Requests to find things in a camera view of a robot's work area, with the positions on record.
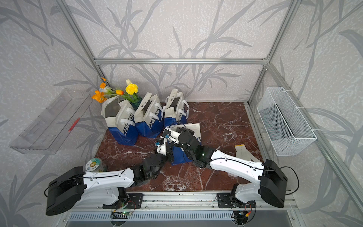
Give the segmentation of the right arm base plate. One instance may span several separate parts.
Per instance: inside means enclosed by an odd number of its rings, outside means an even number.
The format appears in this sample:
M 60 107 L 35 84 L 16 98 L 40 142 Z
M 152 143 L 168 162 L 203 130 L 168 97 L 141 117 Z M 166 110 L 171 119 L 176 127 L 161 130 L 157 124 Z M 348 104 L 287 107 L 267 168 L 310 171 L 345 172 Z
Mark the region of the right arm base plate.
M 215 197 L 218 203 L 218 207 L 223 208 L 242 208 L 242 209 L 254 209 L 256 208 L 255 201 L 249 201 L 247 203 L 241 202 L 235 197 L 231 196 L 230 193 L 218 193 Z

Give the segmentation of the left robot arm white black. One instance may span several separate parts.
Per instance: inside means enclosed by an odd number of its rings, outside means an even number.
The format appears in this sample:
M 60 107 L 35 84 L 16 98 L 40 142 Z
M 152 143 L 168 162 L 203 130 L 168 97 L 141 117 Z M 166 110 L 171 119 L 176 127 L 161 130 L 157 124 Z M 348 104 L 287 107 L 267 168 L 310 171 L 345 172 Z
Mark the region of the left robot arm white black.
M 155 153 L 140 165 L 111 172 L 89 172 L 77 166 L 51 181 L 45 189 L 46 215 L 54 216 L 73 207 L 101 205 L 104 209 L 117 209 L 129 199 L 127 188 L 139 187 L 156 179 L 171 157 L 171 143 L 157 143 Z

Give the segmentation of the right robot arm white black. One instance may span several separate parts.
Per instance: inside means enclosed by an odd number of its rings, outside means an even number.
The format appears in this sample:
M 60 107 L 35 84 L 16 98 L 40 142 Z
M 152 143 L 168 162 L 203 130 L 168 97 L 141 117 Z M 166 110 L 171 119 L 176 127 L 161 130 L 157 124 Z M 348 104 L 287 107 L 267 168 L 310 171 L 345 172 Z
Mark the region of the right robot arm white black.
M 177 127 L 173 137 L 195 166 L 227 172 L 249 181 L 249 184 L 237 184 L 231 190 L 230 200 L 234 206 L 240 207 L 250 201 L 264 201 L 277 208 L 285 206 L 285 198 L 289 195 L 286 191 L 288 178 L 273 160 L 254 162 L 202 146 L 186 127 Z

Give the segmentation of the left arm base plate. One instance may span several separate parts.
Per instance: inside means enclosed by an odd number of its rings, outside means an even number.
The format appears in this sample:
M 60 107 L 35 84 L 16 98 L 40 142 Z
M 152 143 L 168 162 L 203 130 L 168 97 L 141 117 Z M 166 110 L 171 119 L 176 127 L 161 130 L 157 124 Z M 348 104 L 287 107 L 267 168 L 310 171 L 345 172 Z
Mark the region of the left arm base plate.
M 119 197 L 116 202 L 112 203 L 111 205 L 103 205 L 103 209 L 140 209 L 142 205 L 142 200 L 144 194 L 142 193 L 131 193 L 127 194 L 128 198 Z

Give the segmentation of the blue beige takeout bag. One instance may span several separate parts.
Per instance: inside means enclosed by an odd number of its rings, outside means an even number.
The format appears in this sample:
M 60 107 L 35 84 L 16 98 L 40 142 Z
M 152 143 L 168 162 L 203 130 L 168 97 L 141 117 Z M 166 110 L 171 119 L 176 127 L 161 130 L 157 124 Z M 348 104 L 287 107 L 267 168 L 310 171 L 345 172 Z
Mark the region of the blue beige takeout bag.
M 140 136 L 156 138 L 164 128 L 164 109 L 158 95 L 146 93 L 134 114 L 135 127 Z
M 162 136 L 169 146 L 166 148 L 166 154 L 170 156 L 172 166 L 192 162 L 196 157 L 193 151 L 201 146 L 199 123 L 167 126 Z
M 105 118 L 108 130 L 118 144 L 134 146 L 139 132 L 134 121 L 135 110 L 128 100 L 121 101 L 118 96 L 102 104 L 101 115 Z
M 164 106 L 164 127 L 174 124 L 187 124 L 189 118 L 189 104 L 184 99 L 183 92 L 173 89 L 166 98 Z

